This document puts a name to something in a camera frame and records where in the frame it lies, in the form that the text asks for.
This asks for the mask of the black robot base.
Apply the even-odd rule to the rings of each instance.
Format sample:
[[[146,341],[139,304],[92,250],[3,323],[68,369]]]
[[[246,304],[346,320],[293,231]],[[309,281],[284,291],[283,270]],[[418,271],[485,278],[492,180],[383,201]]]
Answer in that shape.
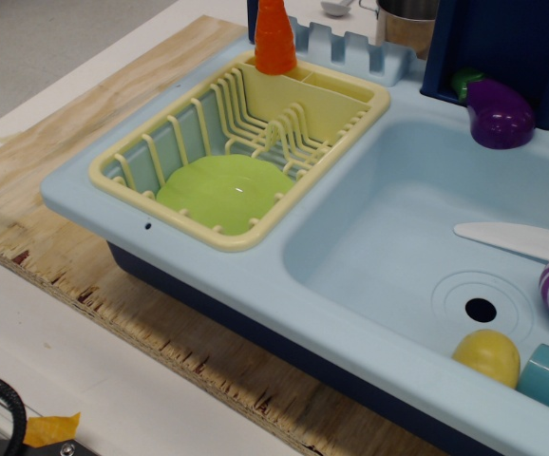
[[[7,452],[9,442],[0,440],[0,456],[10,455]],[[31,447],[21,445],[19,449],[14,452],[14,455],[28,455],[28,456],[98,456],[98,453],[83,446],[81,443],[74,440],[65,441],[62,443],[56,443],[48,446]]]

